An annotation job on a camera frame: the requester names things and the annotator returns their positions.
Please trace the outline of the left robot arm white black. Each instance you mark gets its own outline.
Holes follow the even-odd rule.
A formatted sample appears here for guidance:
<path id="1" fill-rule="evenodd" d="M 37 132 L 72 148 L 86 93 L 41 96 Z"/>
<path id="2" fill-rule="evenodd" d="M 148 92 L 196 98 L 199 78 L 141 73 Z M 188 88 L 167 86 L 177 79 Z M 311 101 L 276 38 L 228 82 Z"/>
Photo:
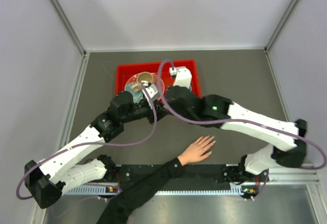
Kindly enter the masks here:
<path id="1" fill-rule="evenodd" d="M 74 140 L 57 153 L 40 162 L 25 164 L 24 184 L 37 202 L 46 209 L 57 202 L 69 190 L 94 180 L 111 181 L 116 169 L 108 156 L 100 156 L 84 166 L 78 163 L 96 149 L 110 145 L 124 131 L 124 124 L 147 118 L 156 124 L 162 105 L 158 101 L 159 91 L 151 86 L 142 91 L 140 103 L 133 102 L 128 91 L 122 91 L 110 101 L 106 111 L 98 115 Z"/>

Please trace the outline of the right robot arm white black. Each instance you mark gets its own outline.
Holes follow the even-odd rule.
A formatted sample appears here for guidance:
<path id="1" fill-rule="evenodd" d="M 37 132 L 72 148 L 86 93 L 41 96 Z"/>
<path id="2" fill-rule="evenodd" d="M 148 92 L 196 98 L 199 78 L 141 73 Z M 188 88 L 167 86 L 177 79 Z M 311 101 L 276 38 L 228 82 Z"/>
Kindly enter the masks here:
<path id="1" fill-rule="evenodd" d="M 242 156 L 230 181 L 250 181 L 277 166 L 300 168 L 306 158 L 307 145 L 299 139 L 307 131 L 305 120 L 279 121 L 250 111 L 228 98 L 214 94 L 199 97 L 180 86 L 167 90 L 166 101 L 177 114 L 201 121 L 203 127 L 212 127 L 210 122 L 219 120 L 216 128 L 240 132 L 268 143 L 257 152 Z"/>

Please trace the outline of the black sleeved forearm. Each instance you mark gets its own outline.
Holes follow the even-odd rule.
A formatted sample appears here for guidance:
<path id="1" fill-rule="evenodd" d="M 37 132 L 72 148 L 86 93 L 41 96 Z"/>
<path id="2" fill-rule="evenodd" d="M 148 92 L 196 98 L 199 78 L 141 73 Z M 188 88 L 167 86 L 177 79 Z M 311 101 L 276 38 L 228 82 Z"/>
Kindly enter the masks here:
<path id="1" fill-rule="evenodd" d="M 171 179 L 168 169 L 172 166 L 182 167 L 178 158 L 162 166 L 158 172 L 143 178 L 110 200 L 97 223 L 127 223 L 131 213 L 148 202 Z"/>

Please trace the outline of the person's hand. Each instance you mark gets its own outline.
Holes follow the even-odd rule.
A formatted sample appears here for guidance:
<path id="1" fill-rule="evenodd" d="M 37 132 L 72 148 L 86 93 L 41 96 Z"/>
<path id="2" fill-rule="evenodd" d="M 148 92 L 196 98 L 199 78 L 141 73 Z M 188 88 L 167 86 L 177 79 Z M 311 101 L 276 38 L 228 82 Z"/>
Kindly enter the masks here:
<path id="1" fill-rule="evenodd" d="M 210 149 L 214 146 L 215 142 L 214 136 L 199 137 L 177 158 L 182 166 L 201 162 L 211 155 L 212 152 Z"/>

